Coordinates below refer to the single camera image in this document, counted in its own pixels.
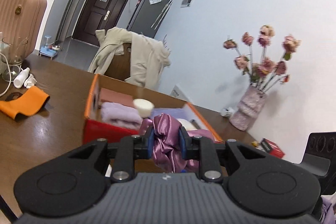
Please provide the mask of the white small bottle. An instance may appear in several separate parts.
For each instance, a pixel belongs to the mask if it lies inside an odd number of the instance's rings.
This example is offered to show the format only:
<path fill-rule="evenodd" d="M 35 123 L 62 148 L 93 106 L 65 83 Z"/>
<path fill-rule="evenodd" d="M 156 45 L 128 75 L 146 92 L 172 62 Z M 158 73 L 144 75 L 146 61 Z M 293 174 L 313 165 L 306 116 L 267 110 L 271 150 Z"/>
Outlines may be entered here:
<path fill-rule="evenodd" d="M 29 75 L 30 75 L 30 68 L 22 69 L 21 72 L 17 75 L 17 77 L 15 77 L 15 79 L 13 80 L 14 87 L 20 89 L 23 86 L 26 79 L 29 77 Z"/>

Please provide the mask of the white round sponge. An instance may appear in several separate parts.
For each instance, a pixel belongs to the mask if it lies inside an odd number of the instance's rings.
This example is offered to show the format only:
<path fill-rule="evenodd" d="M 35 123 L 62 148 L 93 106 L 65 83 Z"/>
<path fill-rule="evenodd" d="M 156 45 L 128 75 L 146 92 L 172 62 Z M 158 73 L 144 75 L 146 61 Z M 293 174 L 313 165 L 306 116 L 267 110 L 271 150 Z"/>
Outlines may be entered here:
<path fill-rule="evenodd" d="M 149 118 L 154 109 L 154 104 L 145 99 L 137 98 L 133 100 L 133 105 L 141 118 Z"/>

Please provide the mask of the beige coat on chair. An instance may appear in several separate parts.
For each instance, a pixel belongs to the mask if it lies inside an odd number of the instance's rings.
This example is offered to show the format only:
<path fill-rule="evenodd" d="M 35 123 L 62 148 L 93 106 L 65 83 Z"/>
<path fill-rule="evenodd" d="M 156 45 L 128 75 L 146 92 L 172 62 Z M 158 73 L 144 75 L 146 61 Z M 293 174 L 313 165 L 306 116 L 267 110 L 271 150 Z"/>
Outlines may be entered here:
<path fill-rule="evenodd" d="M 99 49 L 88 72 L 104 75 L 114 56 L 123 55 L 123 45 L 130 44 L 130 76 L 126 82 L 148 89 L 156 89 L 165 67 L 170 65 L 170 51 L 162 41 L 149 38 L 124 28 L 96 30 Z"/>

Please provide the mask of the red black small box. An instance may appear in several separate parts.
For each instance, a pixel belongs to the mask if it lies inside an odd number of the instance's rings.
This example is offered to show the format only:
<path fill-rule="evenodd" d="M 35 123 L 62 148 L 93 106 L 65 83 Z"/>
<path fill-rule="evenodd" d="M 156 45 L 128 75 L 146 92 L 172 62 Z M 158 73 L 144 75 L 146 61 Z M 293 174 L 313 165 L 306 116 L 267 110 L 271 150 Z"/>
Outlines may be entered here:
<path fill-rule="evenodd" d="M 285 156 L 284 152 L 281 150 L 281 148 L 276 143 L 266 138 L 263 138 L 261 140 L 260 145 L 266 153 L 272 156 L 275 156 L 279 159 L 282 159 Z"/>

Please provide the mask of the small white jar by vase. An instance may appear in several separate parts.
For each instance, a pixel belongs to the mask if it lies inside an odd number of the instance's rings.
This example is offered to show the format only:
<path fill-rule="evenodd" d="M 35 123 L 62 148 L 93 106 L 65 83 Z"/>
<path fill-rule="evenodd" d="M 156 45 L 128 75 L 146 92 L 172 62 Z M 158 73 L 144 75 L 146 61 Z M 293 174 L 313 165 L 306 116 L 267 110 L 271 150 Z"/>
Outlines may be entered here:
<path fill-rule="evenodd" d="M 235 110 L 231 107 L 229 108 L 222 108 L 222 110 L 220 111 L 220 114 L 222 117 L 225 117 L 225 118 L 230 118 L 232 117 L 232 115 L 235 113 Z"/>

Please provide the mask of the pink satin scrunchie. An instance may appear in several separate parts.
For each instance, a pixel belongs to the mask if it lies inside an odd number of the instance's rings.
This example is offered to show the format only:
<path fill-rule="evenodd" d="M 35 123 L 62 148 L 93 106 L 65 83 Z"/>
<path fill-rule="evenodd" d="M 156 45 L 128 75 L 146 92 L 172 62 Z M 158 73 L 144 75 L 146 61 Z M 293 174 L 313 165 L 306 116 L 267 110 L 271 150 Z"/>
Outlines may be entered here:
<path fill-rule="evenodd" d="M 182 171 L 197 172 L 197 160 L 184 160 L 179 145 L 179 130 L 182 124 L 168 114 L 160 114 L 154 118 L 145 118 L 139 128 L 139 134 L 145 135 L 147 129 L 154 128 L 154 147 L 152 159 L 155 165 L 168 173 Z"/>

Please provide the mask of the purple knitted pouch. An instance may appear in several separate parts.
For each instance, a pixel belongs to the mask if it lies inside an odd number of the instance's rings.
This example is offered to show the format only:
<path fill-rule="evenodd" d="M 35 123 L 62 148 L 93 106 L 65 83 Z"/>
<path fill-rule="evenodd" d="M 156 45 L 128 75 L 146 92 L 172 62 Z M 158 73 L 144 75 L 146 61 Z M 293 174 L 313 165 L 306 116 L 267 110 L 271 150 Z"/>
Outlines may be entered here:
<path fill-rule="evenodd" d="M 154 108 L 150 118 L 153 119 L 161 114 L 167 114 L 175 119 L 186 119 L 186 112 L 183 108 Z"/>

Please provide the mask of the lavender fluffy headband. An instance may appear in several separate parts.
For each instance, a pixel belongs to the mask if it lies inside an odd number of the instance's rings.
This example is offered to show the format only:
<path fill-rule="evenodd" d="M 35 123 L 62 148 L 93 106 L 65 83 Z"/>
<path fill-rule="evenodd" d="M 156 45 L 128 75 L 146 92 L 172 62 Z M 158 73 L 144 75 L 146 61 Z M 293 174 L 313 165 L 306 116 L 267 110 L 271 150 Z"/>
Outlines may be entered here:
<path fill-rule="evenodd" d="M 104 123 L 131 130 L 139 130 L 143 121 L 135 108 L 114 102 L 104 102 L 100 114 Z"/>

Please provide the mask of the dried pink roses bouquet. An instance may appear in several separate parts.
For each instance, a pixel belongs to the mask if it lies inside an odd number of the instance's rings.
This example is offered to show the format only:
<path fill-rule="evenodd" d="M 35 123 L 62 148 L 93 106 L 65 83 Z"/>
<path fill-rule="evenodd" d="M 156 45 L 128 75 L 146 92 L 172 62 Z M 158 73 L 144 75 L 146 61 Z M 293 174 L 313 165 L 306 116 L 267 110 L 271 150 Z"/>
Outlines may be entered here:
<path fill-rule="evenodd" d="M 223 48 L 234 50 L 238 56 L 234 59 L 235 67 L 243 74 L 249 76 L 249 84 L 257 90 L 265 93 L 272 89 L 277 83 L 288 83 L 290 75 L 287 73 L 287 62 L 301 45 L 301 40 L 289 34 L 282 42 L 283 53 L 279 61 L 273 61 L 268 57 L 267 49 L 275 37 L 275 30 L 269 24 L 260 27 L 257 38 L 249 32 L 241 37 L 241 42 L 248 47 L 248 54 L 244 55 L 239 50 L 239 45 L 233 39 L 227 38 L 223 42 Z"/>

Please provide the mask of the crumpled white tissue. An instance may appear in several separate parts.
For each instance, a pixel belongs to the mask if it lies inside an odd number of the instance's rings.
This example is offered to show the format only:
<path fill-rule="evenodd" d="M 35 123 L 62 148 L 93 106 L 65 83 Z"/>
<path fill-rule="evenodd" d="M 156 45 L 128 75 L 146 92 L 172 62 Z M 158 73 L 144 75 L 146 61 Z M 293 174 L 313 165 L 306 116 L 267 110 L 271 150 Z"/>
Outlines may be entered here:
<path fill-rule="evenodd" d="M 27 89 L 30 89 L 31 87 L 35 86 L 37 83 L 37 80 L 33 76 L 33 74 L 30 74 L 29 77 L 25 80 L 23 86 Z"/>

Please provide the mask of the clear glass jar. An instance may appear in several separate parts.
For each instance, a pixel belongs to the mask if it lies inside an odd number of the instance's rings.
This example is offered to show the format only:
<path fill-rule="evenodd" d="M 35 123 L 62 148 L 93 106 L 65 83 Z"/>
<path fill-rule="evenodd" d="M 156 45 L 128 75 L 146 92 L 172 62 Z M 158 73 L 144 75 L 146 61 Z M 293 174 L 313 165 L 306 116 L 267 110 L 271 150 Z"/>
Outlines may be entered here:
<path fill-rule="evenodd" d="M 21 72 L 22 62 L 26 58 L 26 48 L 28 44 L 28 38 L 3 38 L 1 41 L 1 53 L 7 58 L 6 60 L 1 56 L 1 64 L 5 66 L 2 72 L 2 78 L 6 82 L 13 82 L 15 77 Z"/>

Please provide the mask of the red orange cardboard box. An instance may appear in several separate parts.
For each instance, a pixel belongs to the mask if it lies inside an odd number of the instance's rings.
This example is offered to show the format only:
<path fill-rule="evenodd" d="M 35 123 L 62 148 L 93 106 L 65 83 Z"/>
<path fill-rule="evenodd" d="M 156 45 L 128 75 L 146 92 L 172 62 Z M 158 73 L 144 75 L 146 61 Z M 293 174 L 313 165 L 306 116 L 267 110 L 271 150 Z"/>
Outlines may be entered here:
<path fill-rule="evenodd" d="M 162 113 L 176 119 L 195 122 L 195 127 L 212 133 L 216 142 L 222 138 L 201 115 L 197 107 L 165 94 L 141 88 L 117 79 L 95 75 L 91 83 L 84 111 L 84 144 L 103 138 L 110 143 L 140 133 L 140 122 L 130 116 L 139 116 L 143 121 Z"/>

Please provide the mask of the pink textured vase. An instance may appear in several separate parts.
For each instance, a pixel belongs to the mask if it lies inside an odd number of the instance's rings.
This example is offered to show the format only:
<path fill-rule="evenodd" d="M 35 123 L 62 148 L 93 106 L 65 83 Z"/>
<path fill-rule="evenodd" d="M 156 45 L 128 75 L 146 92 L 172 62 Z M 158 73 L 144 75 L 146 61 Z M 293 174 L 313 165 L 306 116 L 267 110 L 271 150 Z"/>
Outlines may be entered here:
<path fill-rule="evenodd" d="M 229 122 L 240 131 L 248 129 L 262 111 L 267 95 L 254 86 L 249 86 L 237 105 L 237 111 Z"/>

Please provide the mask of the pink layered sponge block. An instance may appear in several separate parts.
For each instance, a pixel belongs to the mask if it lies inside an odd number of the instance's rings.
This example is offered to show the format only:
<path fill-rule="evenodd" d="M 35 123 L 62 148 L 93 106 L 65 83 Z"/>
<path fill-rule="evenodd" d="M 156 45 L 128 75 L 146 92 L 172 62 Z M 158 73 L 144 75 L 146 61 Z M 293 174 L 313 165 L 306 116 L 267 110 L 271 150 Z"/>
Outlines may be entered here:
<path fill-rule="evenodd" d="M 104 102 L 119 103 L 123 106 L 134 107 L 132 96 L 101 88 L 98 96 L 98 105 L 101 107 Z"/>

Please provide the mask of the yellow white plush toy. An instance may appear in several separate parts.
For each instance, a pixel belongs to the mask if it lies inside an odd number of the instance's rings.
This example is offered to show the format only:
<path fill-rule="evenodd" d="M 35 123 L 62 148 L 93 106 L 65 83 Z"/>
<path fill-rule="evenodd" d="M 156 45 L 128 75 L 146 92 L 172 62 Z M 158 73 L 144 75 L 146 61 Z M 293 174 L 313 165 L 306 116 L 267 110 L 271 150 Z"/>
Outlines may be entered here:
<path fill-rule="evenodd" d="M 188 120 L 186 119 L 177 119 L 179 123 L 186 129 L 186 131 L 194 131 L 197 130 L 197 128 Z"/>

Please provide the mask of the pink hard-shell suitcase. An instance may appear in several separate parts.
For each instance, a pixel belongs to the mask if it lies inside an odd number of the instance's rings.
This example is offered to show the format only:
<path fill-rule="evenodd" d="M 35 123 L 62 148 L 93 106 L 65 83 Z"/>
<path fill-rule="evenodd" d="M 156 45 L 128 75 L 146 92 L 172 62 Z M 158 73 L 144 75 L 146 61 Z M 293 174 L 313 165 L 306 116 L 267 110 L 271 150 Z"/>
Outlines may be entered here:
<path fill-rule="evenodd" d="M 1 32 L 5 41 L 27 39 L 24 57 L 33 53 L 47 0 L 1 0 Z"/>

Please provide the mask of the white board leaning on wall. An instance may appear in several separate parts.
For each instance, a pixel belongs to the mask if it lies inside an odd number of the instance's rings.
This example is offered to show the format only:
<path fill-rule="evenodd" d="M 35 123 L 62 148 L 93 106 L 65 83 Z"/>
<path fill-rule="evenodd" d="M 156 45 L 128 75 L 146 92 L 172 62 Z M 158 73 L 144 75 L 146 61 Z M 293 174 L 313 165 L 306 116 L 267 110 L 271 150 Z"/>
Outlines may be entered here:
<path fill-rule="evenodd" d="M 170 93 L 171 97 L 193 103 L 192 99 L 181 89 L 179 85 L 175 85 Z"/>

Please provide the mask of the grey refrigerator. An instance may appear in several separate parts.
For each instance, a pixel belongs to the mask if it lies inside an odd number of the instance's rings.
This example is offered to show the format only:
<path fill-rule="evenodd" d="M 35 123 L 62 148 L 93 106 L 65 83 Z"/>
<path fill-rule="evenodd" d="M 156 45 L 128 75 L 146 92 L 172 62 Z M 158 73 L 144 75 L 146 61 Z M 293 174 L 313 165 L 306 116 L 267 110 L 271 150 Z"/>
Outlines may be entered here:
<path fill-rule="evenodd" d="M 154 38 L 172 0 L 139 0 L 127 30 Z"/>

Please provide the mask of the dark brown entrance door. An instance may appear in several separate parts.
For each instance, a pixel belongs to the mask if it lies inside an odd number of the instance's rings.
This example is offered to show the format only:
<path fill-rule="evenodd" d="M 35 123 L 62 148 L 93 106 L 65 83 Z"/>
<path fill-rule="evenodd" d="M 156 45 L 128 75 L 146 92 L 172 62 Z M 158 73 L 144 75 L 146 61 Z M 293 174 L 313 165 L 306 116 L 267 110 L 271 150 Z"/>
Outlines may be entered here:
<path fill-rule="evenodd" d="M 95 32 L 117 25 L 128 0 L 86 0 L 72 38 L 99 46 Z"/>

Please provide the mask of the orange cloth band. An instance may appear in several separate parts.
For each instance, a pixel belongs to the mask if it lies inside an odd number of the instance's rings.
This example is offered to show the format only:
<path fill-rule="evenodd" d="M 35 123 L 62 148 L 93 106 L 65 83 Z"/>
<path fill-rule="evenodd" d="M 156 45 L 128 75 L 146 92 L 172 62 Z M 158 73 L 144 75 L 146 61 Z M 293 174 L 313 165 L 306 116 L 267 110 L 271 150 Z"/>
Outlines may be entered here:
<path fill-rule="evenodd" d="M 15 119 L 18 114 L 31 117 L 39 112 L 49 98 L 47 93 L 33 86 L 15 100 L 1 101 L 0 109 L 2 113 L 12 119 Z"/>

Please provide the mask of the wooden chair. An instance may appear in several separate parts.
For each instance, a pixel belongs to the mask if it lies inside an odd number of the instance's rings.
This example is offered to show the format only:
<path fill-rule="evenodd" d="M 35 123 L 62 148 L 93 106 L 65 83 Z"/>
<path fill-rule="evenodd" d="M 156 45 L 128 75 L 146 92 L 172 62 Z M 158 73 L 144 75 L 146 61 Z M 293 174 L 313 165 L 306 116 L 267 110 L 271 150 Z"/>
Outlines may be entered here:
<path fill-rule="evenodd" d="M 123 44 L 123 55 L 115 55 L 105 76 L 125 81 L 130 77 L 131 43 Z"/>

